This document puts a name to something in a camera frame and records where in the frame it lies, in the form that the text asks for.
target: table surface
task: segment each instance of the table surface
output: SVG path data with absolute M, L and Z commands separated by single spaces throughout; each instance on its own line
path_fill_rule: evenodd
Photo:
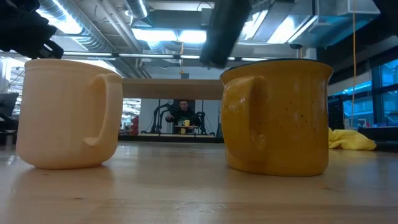
M 398 154 L 330 150 L 316 177 L 246 174 L 222 144 L 121 142 L 103 166 L 40 170 L 0 149 L 0 223 L 398 223 Z

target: desk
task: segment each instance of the desk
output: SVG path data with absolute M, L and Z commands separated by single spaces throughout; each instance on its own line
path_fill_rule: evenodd
M 103 167 L 0 152 L 1 223 L 398 223 L 398 154 L 330 151 L 316 177 L 246 174 L 222 144 L 119 143 Z

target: person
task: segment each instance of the person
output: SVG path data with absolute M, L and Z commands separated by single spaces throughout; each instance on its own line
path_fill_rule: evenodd
M 180 107 L 176 111 L 171 111 L 166 116 L 166 121 L 174 123 L 174 126 L 183 126 L 183 122 L 185 120 L 190 120 L 190 127 L 187 128 L 186 133 L 192 133 L 194 130 L 194 126 L 200 125 L 199 117 L 195 115 L 188 105 L 187 100 L 180 100 Z

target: mug handle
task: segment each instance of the mug handle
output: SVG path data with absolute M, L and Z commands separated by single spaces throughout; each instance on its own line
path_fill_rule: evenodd
M 262 76 L 237 78 L 226 84 L 221 128 L 228 151 L 235 158 L 264 161 L 266 99 L 266 81 Z
M 84 138 L 84 142 L 93 147 L 103 144 L 110 136 L 116 134 L 113 131 L 119 129 L 123 110 L 122 77 L 114 73 L 100 74 L 91 81 L 91 86 L 97 82 L 105 83 L 106 106 L 104 121 L 99 136 Z

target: yellow cloth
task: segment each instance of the yellow cloth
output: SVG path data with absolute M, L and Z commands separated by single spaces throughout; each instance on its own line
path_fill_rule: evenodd
M 354 130 L 334 130 L 329 128 L 329 149 L 373 150 L 376 144 Z

